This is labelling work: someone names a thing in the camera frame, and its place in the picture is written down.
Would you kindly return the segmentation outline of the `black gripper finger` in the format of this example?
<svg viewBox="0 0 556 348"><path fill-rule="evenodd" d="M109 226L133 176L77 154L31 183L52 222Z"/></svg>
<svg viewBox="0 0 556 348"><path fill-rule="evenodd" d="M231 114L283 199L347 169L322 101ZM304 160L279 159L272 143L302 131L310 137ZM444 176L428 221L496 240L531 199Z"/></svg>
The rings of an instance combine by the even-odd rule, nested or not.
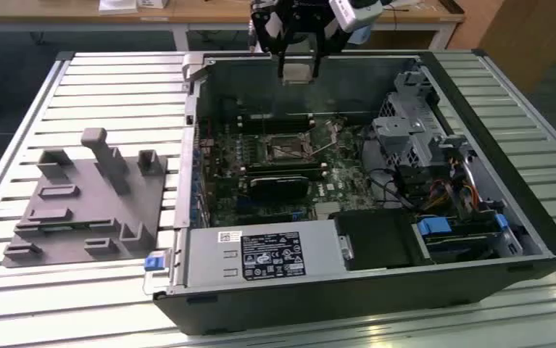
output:
<svg viewBox="0 0 556 348"><path fill-rule="evenodd" d="M256 46L264 53L278 59L278 77L283 77L286 53L291 40L291 29L280 17L270 10L252 12L251 20L255 28Z"/></svg>
<svg viewBox="0 0 556 348"><path fill-rule="evenodd" d="M331 19L315 32L315 59L312 68L312 77L319 77L322 59L331 54L340 53L347 41L350 33L347 33L339 24L336 18Z"/></svg>

